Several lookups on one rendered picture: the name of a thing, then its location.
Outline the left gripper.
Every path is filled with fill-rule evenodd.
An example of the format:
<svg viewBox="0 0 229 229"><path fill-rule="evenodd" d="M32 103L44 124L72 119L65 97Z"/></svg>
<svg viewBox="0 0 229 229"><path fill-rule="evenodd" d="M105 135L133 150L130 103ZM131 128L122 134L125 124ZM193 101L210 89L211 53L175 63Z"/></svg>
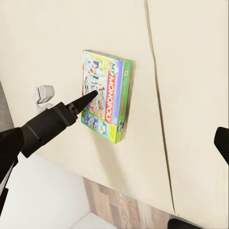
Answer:
<svg viewBox="0 0 229 229"><path fill-rule="evenodd" d="M53 108L45 109L33 119L26 123L42 145L46 145L58 134L72 126L78 119L82 110L98 95L96 90L81 96L73 102L65 105L63 102L55 105Z"/></svg>

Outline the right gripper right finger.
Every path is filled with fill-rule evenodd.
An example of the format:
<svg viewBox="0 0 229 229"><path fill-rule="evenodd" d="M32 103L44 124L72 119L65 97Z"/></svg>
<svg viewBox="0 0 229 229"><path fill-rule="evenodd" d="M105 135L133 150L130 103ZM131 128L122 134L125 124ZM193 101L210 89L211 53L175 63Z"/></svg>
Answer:
<svg viewBox="0 0 229 229"><path fill-rule="evenodd" d="M214 145L218 151L222 154L224 159L229 165L229 129L224 127L218 127L215 138Z"/></svg>

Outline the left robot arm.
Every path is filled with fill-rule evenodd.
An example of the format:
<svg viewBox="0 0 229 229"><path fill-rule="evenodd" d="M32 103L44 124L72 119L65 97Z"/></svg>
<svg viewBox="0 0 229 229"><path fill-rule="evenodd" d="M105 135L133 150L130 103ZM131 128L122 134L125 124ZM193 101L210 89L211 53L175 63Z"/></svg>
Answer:
<svg viewBox="0 0 229 229"><path fill-rule="evenodd" d="M31 97L35 113L38 115L21 127L25 141L21 153L26 158L30 157L31 154L34 154L39 148L46 145L64 131L66 127L72 126L78 119L77 115L79 115L97 95L98 92L94 90L68 105L60 102L53 106L47 102L55 96L54 87L52 85L35 87ZM18 162L18 158L16 158L0 184L0 214L2 213L9 191L9 189L5 187L13 167L15 167Z"/></svg>

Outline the board game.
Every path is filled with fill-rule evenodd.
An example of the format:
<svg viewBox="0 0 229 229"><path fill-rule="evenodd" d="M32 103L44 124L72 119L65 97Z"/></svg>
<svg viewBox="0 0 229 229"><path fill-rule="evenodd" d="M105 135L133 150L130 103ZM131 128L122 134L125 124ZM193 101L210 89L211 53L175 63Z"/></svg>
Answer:
<svg viewBox="0 0 229 229"><path fill-rule="evenodd" d="M122 141L132 60L83 50L82 96L98 95L82 110L81 122L110 142Z"/></svg>

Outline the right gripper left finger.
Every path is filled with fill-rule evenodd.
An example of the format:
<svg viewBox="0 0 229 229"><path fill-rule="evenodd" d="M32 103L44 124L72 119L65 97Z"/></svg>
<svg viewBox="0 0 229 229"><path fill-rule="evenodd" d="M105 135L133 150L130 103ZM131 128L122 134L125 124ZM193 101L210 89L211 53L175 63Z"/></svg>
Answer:
<svg viewBox="0 0 229 229"><path fill-rule="evenodd" d="M25 145L21 127L0 132L0 184Z"/></svg>

